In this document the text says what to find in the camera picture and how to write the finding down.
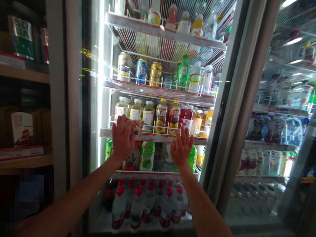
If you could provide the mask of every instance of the hand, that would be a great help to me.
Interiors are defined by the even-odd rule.
[[[171,156],[177,168],[189,164],[189,155],[193,144],[193,135],[189,137],[189,129],[181,127],[181,136],[179,130],[175,131],[176,141],[171,144]]]
[[[131,134],[134,125],[130,121],[126,126],[127,117],[125,115],[118,116],[116,124],[113,124],[112,137],[113,137],[113,153],[112,156],[115,160],[119,160],[120,164],[132,153],[135,147],[135,134]]]

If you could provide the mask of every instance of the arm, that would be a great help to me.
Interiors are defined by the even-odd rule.
[[[194,177],[188,158],[193,144],[193,136],[189,137],[189,130],[181,127],[181,136],[176,131],[176,142],[171,145],[171,155],[180,171],[185,190],[187,192],[192,222],[198,236],[233,236],[229,227],[220,216],[203,188]]]
[[[134,149],[133,123],[126,128],[125,124],[126,117],[119,116],[117,126],[113,125],[113,154],[108,160],[43,212],[22,221],[16,236],[66,236],[69,233],[106,180]],[[120,144],[124,144],[124,149],[118,148]]]

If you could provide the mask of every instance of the gold can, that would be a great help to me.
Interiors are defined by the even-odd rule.
[[[161,63],[153,62],[153,64],[151,65],[151,70],[150,70],[149,85],[161,87],[161,84],[157,83],[157,82],[161,82],[161,76],[162,76]]]

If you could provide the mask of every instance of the blue can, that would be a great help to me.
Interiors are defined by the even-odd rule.
[[[163,87],[163,88],[168,88],[168,89],[170,89],[170,88],[171,88],[171,82],[173,82],[172,77],[170,77],[170,76],[165,76],[165,77],[164,77],[164,81],[162,82],[162,83],[163,83],[163,84],[162,84],[162,87]]]
[[[146,71],[147,71],[148,63],[144,59],[139,59],[136,65],[136,83],[137,84],[145,84],[146,79]]]

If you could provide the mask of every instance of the beverage cooler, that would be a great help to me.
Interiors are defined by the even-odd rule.
[[[194,231],[170,154],[181,126],[192,172],[234,234],[301,227],[314,190],[315,6],[286,2],[66,3],[69,187],[111,155],[119,115],[144,123],[81,230]]]

